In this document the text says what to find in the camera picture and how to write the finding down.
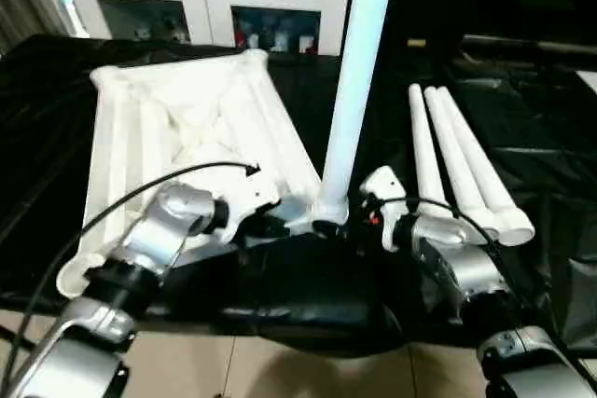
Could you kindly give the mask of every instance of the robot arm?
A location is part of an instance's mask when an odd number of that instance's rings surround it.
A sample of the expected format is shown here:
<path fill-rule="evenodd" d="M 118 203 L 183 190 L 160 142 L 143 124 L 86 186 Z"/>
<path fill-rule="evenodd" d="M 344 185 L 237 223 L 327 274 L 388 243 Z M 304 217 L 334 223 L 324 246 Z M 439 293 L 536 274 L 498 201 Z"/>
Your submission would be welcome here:
<path fill-rule="evenodd" d="M 405 196 L 389 167 L 371 174 L 361 191 L 376 200 Z M 406 208 L 381 212 L 383 247 L 410 251 L 475 338 L 489 381 L 488 397 L 597 398 L 590 374 L 565 356 L 543 328 L 528 321 L 511 285 L 482 248 L 466 243 L 458 221 L 407 217 Z M 391 243 L 383 237 L 388 232 Z"/>
<path fill-rule="evenodd" d="M 119 354 L 134 341 L 136 320 L 155 299 L 186 238 L 231 226 L 236 231 L 238 223 L 230 221 L 278 199 L 273 193 L 251 196 L 257 199 L 239 213 L 208 191 L 163 186 L 104 265 L 88 270 L 89 286 L 25 361 L 7 397 L 119 397 L 129 375 Z"/>

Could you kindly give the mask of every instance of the cable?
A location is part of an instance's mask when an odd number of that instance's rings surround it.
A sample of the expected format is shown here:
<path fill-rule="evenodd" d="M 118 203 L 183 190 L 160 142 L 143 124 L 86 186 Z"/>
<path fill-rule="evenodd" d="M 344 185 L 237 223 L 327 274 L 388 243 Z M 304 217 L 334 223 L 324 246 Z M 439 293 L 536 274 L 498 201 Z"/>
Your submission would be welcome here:
<path fill-rule="evenodd" d="M 223 162 L 211 162 L 211 163 L 203 163 L 201 165 L 193 165 L 190 167 L 183 168 L 182 170 L 177 170 L 175 172 L 171 172 L 160 178 L 156 179 L 155 181 L 151 181 L 147 184 L 141 185 L 138 188 L 135 188 L 132 192 L 126 194 L 112 205 L 106 207 L 101 213 L 98 213 L 93 219 L 91 219 L 83 228 L 77 232 L 72 239 L 70 239 L 64 246 L 61 248 L 60 251 L 56 253 L 54 258 L 52 259 L 51 263 L 49 264 L 48 268 L 44 272 L 44 275 L 40 279 L 39 283 L 34 289 L 29 302 L 27 303 L 27 307 L 23 312 L 23 317 L 21 321 L 21 325 L 17 330 L 17 334 L 14 337 L 12 342 L 12 347 L 10 348 L 10 353 L 7 358 L 7 363 L 5 364 L 4 368 L 4 375 L 2 376 L 2 387 L 0 389 L 0 396 L 4 397 L 8 390 L 8 385 L 10 383 L 10 379 L 12 378 L 12 372 L 14 370 L 15 362 L 17 361 L 17 355 L 19 353 L 19 347 L 21 346 L 21 342 L 24 338 L 25 332 L 27 331 L 27 327 L 29 325 L 29 321 L 33 317 L 35 305 L 39 301 L 46 284 L 48 283 L 49 279 L 53 275 L 54 271 L 60 264 L 61 260 L 64 256 L 68 253 L 68 251 L 79 241 L 86 233 L 88 233 L 92 228 L 97 226 L 100 222 L 102 222 L 107 215 L 113 212 L 115 209 L 120 207 L 122 204 L 128 202 L 130 199 L 134 198 L 135 196 L 143 193 L 144 191 L 148 190 L 149 188 L 162 184 L 166 181 L 173 179 L 174 177 L 180 176 L 182 174 L 188 172 L 196 172 L 198 170 L 203 170 L 206 168 L 213 168 L 213 167 L 239 167 L 244 168 L 246 170 L 246 175 L 250 176 L 255 174 L 259 171 L 259 167 L 251 166 L 246 163 L 241 162 L 230 162 L 230 161 L 223 161 Z"/>
<path fill-rule="evenodd" d="M 12 344 L 12 341 L 15 339 L 16 333 L 12 330 L 9 330 L 3 325 L 0 325 L 0 339 L 5 340 L 9 344 Z M 28 338 L 24 337 L 21 341 L 21 346 L 25 351 L 33 351 L 35 348 L 35 343 Z"/>

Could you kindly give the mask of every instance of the black tablecloth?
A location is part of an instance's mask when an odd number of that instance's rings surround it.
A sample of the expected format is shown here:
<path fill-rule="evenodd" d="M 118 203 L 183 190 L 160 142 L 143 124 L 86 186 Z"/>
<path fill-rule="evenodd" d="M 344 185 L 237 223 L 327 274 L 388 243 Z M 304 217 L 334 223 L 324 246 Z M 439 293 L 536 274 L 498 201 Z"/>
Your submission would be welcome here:
<path fill-rule="evenodd" d="M 81 225 L 96 101 L 90 71 L 231 51 L 38 36 L 0 60 L 3 307 L 23 307 L 49 260 Z M 273 82 L 320 173 L 339 69 L 336 58 L 270 59 Z M 592 355 L 597 348 L 595 95 L 575 74 L 545 67 L 486 69 L 424 53 L 384 51 L 353 192 L 384 163 L 393 166 L 409 192 L 416 191 L 406 98 L 413 81 L 451 88 L 537 229 L 530 243 L 503 250 L 508 268 L 569 346 Z M 181 269 L 167 281 L 147 324 L 260 334 L 339 354 L 388 350 L 414 339 L 470 342 L 449 322 L 440 291 L 407 257 L 363 257 L 361 249 L 306 235 Z M 52 286 L 38 310 L 55 313 L 62 304 Z"/>

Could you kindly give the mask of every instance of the white cylindrical rod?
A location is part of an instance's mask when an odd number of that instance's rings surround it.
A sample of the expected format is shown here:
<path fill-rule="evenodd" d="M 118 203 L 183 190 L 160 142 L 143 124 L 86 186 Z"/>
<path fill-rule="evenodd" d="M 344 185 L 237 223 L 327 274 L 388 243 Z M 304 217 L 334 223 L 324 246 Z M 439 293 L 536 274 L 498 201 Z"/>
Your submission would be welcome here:
<path fill-rule="evenodd" d="M 425 112 L 423 92 L 418 84 L 412 84 L 409 87 L 409 105 L 419 196 L 446 203 L 437 166 L 436 150 L 433 146 L 429 120 Z M 419 204 L 419 213 L 437 218 L 451 217 L 451 213 L 446 209 L 424 202 Z"/>
<path fill-rule="evenodd" d="M 337 224 L 348 219 L 346 194 L 388 0 L 353 0 L 340 70 L 326 167 L 312 218 Z"/>
<path fill-rule="evenodd" d="M 439 88 L 437 92 L 449 113 L 456 139 L 473 172 L 483 200 L 497 217 L 499 241 L 505 246 L 518 246 L 531 240 L 535 235 L 533 224 L 526 213 L 514 203 L 450 92 L 446 88 Z"/>
<path fill-rule="evenodd" d="M 441 154 L 450 176 L 450 183 L 458 208 L 479 224 L 492 239 L 497 239 L 495 216 L 486 207 L 479 192 L 475 178 L 456 139 L 451 121 L 442 99 L 435 88 L 427 88 L 424 92 L 429 113 L 433 121 Z M 486 242 L 478 232 L 469 232 L 470 242 L 481 244 Z"/>

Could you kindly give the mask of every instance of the white cylindrical block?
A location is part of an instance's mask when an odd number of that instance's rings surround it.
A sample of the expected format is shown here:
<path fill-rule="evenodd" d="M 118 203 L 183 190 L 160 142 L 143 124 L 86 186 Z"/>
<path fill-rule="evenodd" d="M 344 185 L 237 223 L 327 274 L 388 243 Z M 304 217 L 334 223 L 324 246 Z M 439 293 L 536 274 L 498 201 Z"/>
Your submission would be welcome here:
<path fill-rule="evenodd" d="M 433 121 L 441 154 L 450 176 L 451 188 L 456 197 L 458 208 L 479 224 L 492 239 L 497 239 L 497 224 L 495 216 L 486 207 L 483 197 L 479 192 L 477 183 L 456 139 L 451 121 L 444 108 L 442 99 L 435 88 L 427 88 L 424 92 L 429 113 Z M 482 244 L 487 242 L 476 231 L 469 231 L 469 240 L 472 243 Z"/>
<path fill-rule="evenodd" d="M 535 235 L 533 224 L 514 203 L 450 92 L 446 88 L 439 88 L 437 92 L 446 106 L 456 139 L 483 200 L 497 217 L 499 241 L 505 246 L 518 246 L 531 240 Z"/>
<path fill-rule="evenodd" d="M 409 104 L 419 196 L 446 203 L 444 188 L 439 176 L 439 167 L 437 166 L 436 150 L 433 146 L 429 121 L 425 112 L 423 93 L 421 86 L 418 84 L 412 84 L 409 87 Z M 424 202 L 419 204 L 419 213 L 437 218 L 451 217 L 448 210 Z"/>
<path fill-rule="evenodd" d="M 326 167 L 313 219 L 344 224 L 346 194 L 365 115 L 388 0 L 353 0 L 327 144 Z"/>

